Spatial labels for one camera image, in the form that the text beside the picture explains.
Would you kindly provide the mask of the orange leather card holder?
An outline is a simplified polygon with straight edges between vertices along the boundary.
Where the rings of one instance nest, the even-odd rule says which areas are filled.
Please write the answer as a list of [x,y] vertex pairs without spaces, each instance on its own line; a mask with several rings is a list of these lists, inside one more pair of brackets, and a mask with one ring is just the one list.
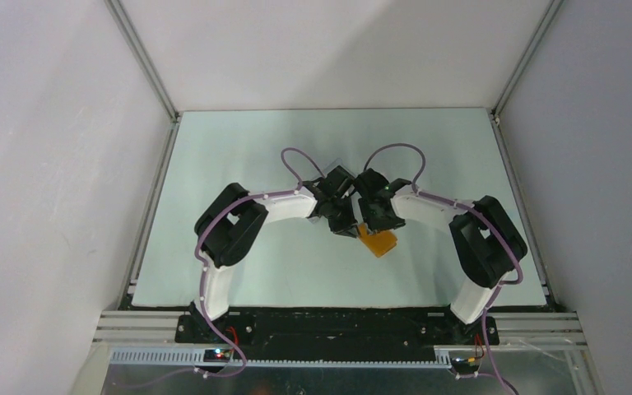
[[390,230],[369,233],[365,223],[357,226],[358,240],[376,257],[381,258],[397,246],[397,236]]

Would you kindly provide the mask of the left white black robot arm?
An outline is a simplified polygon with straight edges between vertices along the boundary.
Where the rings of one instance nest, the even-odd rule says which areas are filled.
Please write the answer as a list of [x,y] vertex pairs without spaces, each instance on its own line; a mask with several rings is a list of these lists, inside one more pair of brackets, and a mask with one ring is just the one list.
[[360,236],[351,195],[355,176],[342,166],[295,189],[250,193],[238,183],[227,185],[198,218],[195,258],[202,263],[200,286],[194,300],[200,312],[196,333],[218,342],[227,332],[223,317],[235,265],[244,259],[266,224],[290,219],[324,218],[330,231],[356,239]]

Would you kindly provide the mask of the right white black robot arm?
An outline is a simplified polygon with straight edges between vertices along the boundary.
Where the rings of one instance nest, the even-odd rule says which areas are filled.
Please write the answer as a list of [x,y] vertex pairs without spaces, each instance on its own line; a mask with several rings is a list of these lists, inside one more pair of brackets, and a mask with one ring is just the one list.
[[449,309],[448,338],[466,344],[479,332],[477,320],[495,301],[508,274],[523,280],[520,260],[528,247],[502,204],[492,196],[462,201],[434,195],[405,179],[388,181],[367,169],[355,178],[358,204],[370,235],[403,227],[408,221],[450,234],[466,276]]

